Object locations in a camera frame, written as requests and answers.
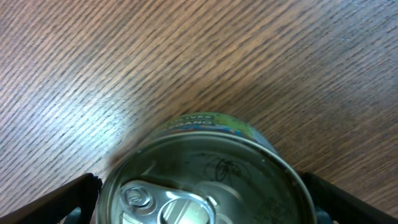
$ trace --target can lid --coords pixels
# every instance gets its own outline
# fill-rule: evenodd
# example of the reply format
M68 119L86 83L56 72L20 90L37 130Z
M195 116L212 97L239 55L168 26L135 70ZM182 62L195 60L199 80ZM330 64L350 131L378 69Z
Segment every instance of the can lid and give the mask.
M316 223L300 177L268 149L208 131L126 156L102 189L98 223Z

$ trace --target metal can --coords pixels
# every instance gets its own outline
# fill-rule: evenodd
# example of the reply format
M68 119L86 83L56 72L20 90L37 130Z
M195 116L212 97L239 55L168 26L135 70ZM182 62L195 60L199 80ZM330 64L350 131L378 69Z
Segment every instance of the metal can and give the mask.
M112 171L97 223L316 223L299 175L257 130L219 113L157 129Z

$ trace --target brown wooden surface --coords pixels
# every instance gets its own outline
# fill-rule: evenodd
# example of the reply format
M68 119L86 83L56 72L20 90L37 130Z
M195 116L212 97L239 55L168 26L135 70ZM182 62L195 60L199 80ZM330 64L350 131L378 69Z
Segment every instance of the brown wooden surface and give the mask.
M167 118L218 111L398 217L397 12L387 0L2 0L0 215L85 172L106 178L115 150Z

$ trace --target colorful label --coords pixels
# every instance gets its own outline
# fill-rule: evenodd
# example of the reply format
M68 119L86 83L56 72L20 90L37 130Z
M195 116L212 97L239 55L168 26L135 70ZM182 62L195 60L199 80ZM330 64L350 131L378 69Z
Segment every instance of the colorful label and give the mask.
M168 134L187 131L217 131L229 133L262 144L267 149L276 153L268 140L249 124L232 116L212 112L186 114L171 119L160 125L151 133L149 138L153 139Z

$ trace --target pull tab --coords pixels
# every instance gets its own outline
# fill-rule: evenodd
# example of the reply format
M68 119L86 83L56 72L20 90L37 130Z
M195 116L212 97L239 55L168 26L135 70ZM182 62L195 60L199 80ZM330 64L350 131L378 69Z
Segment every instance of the pull tab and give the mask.
M120 188L119 199L125 213L141 223L215 224L216 213L209 200L191 192L171 189L142 180L133 180Z

